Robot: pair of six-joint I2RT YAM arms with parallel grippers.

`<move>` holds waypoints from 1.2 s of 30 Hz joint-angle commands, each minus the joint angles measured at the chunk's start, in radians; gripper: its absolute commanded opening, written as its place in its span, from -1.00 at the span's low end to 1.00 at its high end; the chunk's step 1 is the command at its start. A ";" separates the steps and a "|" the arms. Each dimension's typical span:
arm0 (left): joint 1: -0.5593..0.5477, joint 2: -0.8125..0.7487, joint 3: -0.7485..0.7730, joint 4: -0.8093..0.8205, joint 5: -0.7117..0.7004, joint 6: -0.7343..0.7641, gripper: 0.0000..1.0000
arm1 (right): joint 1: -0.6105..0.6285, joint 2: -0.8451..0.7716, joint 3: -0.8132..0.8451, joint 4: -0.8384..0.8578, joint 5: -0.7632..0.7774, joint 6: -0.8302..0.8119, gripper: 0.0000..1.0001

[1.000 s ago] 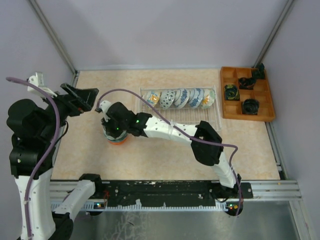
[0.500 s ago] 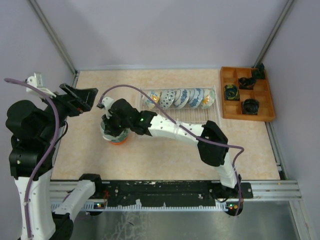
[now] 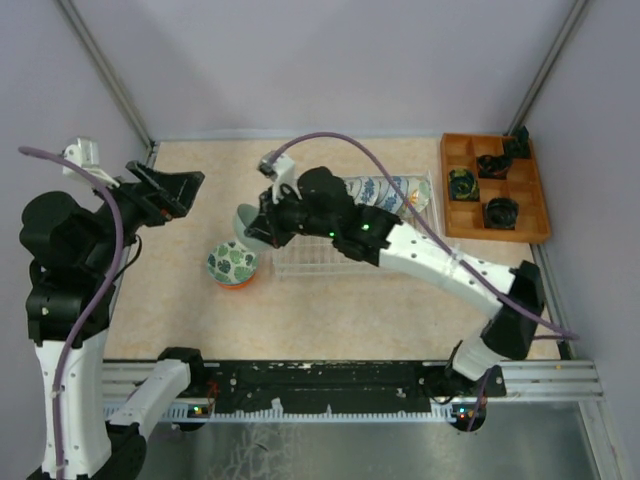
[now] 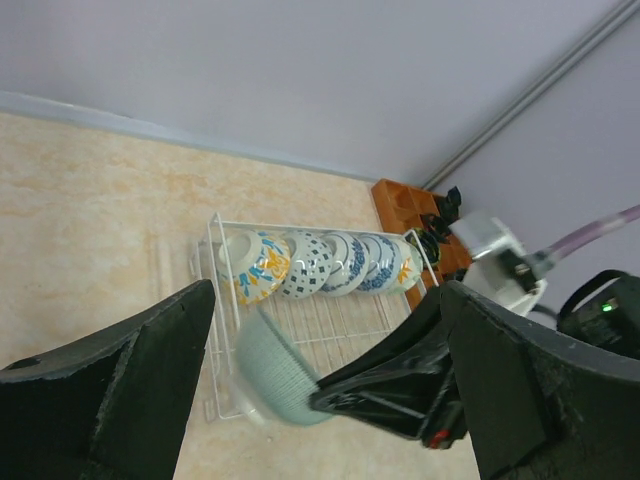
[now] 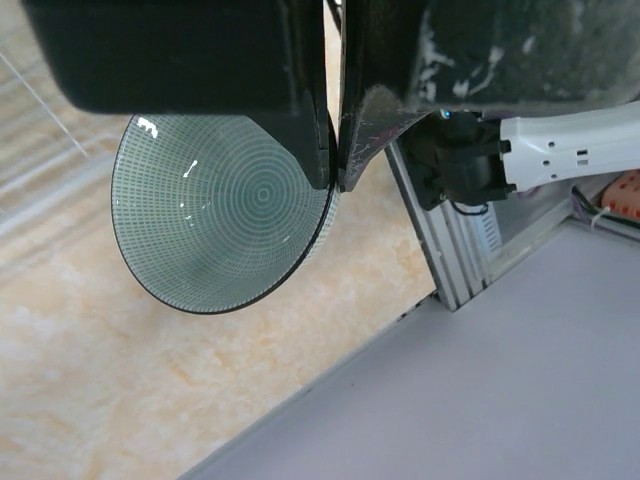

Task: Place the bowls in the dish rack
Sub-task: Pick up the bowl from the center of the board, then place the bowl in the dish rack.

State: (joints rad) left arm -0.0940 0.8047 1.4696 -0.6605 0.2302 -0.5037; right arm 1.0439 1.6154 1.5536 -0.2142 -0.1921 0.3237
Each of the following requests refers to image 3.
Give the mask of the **white wire dish rack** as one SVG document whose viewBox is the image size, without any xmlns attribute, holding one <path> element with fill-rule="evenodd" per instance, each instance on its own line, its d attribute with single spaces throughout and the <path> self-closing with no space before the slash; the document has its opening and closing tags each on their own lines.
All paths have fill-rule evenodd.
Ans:
<svg viewBox="0 0 640 480">
<path fill-rule="evenodd" d="M 310 235 L 295 235 L 284 247 L 272 254 L 274 272 L 280 277 L 313 275 L 371 274 L 379 270 L 382 251 L 390 247 L 385 238 L 394 227 L 411 226 L 420 239 L 431 240 L 440 234 L 436 212 L 434 185 L 430 173 L 419 176 L 429 180 L 431 199 L 418 214 L 406 194 L 394 185 L 403 203 L 392 214 L 375 206 L 356 204 L 347 209 L 345 220 L 333 218 L 313 220 Z"/>
</svg>

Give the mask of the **blue white patterned bowl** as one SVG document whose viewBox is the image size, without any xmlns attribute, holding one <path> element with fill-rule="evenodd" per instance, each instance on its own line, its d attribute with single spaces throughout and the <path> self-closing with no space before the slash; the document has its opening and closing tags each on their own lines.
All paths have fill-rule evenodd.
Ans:
<svg viewBox="0 0 640 480">
<path fill-rule="evenodd" d="M 392 176 L 392 182 L 382 177 L 380 181 L 381 188 L 375 206 L 395 214 L 401 208 L 403 201 L 394 185 L 396 185 L 403 194 L 406 194 L 407 176 Z"/>
</svg>

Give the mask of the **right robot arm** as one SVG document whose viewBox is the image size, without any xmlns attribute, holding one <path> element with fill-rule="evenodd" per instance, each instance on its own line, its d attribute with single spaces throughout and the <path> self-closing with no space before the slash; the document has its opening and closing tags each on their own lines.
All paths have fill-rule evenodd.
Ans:
<svg viewBox="0 0 640 480">
<path fill-rule="evenodd" d="M 351 260 L 426 281 L 475 306 L 488 321 L 454 348 L 446 372 L 448 387 L 461 396 L 494 365 L 528 356 L 534 319 L 544 310 L 535 264 L 508 267 L 446 252 L 397 215 L 355 203 L 344 180 L 325 167 L 305 172 L 295 187 L 273 184 L 257 206 L 240 205 L 234 231 L 256 252 L 282 248 L 297 235 L 326 238 Z"/>
</svg>

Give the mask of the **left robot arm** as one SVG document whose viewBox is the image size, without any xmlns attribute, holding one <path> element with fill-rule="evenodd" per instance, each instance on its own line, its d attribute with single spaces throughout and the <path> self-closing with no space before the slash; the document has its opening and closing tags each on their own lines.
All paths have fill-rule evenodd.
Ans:
<svg viewBox="0 0 640 480">
<path fill-rule="evenodd" d="M 32 255 L 28 335 L 47 422 L 39 479 L 136 478 L 163 414 L 181 394 L 197 396 L 208 384 L 198 350 L 169 347 L 119 410 L 103 412 L 103 356 L 124 249 L 139 228 L 186 216 L 204 179 L 201 172 L 162 173 L 137 162 L 128 169 L 134 182 L 76 169 L 101 196 L 97 211 L 53 191 L 22 214 L 19 239 Z"/>
</svg>

